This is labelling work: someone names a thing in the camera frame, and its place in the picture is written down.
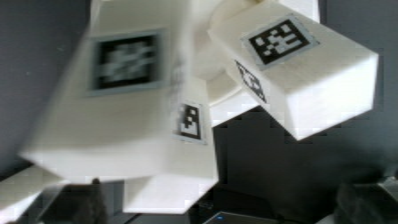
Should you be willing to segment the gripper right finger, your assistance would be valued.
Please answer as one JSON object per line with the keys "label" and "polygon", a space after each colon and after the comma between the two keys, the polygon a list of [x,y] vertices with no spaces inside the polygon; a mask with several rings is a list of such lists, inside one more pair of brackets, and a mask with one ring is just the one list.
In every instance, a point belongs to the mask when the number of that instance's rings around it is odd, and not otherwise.
{"label": "gripper right finger", "polygon": [[343,183],[336,196],[336,224],[398,224],[398,178]]}

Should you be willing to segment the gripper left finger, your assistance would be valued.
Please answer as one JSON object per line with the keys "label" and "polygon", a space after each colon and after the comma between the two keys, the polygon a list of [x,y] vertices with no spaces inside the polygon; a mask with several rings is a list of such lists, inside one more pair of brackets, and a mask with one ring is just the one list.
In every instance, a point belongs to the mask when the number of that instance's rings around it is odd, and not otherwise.
{"label": "gripper left finger", "polygon": [[101,183],[48,187],[23,212],[23,224],[107,224]]}

